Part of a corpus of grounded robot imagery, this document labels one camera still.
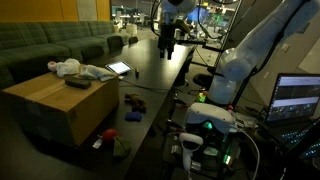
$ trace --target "laptop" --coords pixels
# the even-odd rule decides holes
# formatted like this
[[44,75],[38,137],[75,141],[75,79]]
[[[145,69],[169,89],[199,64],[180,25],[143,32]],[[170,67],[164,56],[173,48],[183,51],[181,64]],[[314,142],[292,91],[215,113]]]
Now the laptop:
[[[278,74],[264,121],[269,134],[285,147],[292,147],[313,126],[311,117],[319,99],[320,74]],[[314,155],[320,143],[314,147],[304,156]]]

